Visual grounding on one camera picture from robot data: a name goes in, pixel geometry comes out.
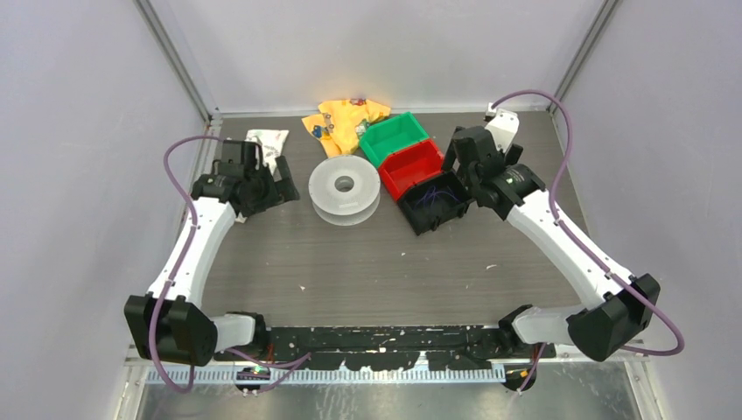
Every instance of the green plastic bin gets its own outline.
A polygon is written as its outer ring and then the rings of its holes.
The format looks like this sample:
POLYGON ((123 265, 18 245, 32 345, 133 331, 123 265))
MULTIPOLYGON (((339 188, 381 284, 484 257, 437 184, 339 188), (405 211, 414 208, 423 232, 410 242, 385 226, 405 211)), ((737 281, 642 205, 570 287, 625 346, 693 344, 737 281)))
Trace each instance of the green plastic bin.
POLYGON ((359 143, 368 160, 378 169, 387 156, 429 137, 415 117, 405 112, 368 127, 359 143))

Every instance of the stacked bins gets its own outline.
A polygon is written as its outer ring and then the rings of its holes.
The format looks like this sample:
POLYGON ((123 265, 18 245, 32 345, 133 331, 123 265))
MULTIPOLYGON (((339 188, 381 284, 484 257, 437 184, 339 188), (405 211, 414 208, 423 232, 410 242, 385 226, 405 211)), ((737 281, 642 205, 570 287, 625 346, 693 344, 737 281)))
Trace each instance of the stacked bins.
POLYGON ((472 197, 411 113, 369 127, 360 147, 417 235, 466 213, 472 197))

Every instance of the gray wooden tabletop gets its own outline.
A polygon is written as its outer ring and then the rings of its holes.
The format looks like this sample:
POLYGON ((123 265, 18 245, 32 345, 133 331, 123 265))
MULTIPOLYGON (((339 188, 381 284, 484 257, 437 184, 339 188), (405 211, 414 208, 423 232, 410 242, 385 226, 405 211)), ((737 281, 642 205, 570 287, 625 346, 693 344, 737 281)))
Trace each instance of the gray wooden tabletop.
MULTIPOLYGON (((416 116, 442 151, 454 127, 482 124, 482 114, 416 116)), ((547 184, 562 152, 546 113, 520 113, 521 162, 547 184)), ((370 219, 336 227, 317 216, 307 184, 325 154, 299 117, 226 119, 221 135, 290 130, 283 149, 300 201, 235 225, 206 283, 204 309, 259 312, 273 326, 492 324, 524 304, 578 302, 564 277, 523 234, 473 204, 463 219, 415 236, 386 190, 370 219)), ((225 149, 223 157, 236 155, 225 149)), ((560 206, 584 227, 568 177, 560 206)))

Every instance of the red plastic bin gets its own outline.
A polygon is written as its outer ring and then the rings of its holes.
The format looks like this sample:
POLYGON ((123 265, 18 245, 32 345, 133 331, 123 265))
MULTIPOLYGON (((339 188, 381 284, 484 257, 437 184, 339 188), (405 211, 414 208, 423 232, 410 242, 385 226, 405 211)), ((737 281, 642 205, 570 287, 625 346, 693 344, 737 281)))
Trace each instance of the red plastic bin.
POLYGON ((379 166, 379 176, 398 201, 411 186, 438 175, 442 164, 443 153, 428 138, 389 155, 379 166))

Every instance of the spool hole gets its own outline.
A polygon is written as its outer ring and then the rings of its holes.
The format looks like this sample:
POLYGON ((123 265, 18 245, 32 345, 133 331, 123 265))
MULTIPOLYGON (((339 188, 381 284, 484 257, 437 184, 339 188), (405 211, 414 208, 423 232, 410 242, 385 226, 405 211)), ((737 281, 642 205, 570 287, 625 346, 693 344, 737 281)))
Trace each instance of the spool hole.
POLYGON ((341 193, 347 193, 348 191, 352 190, 354 186, 355 182, 347 175, 343 175, 342 177, 335 179, 335 188, 341 193))

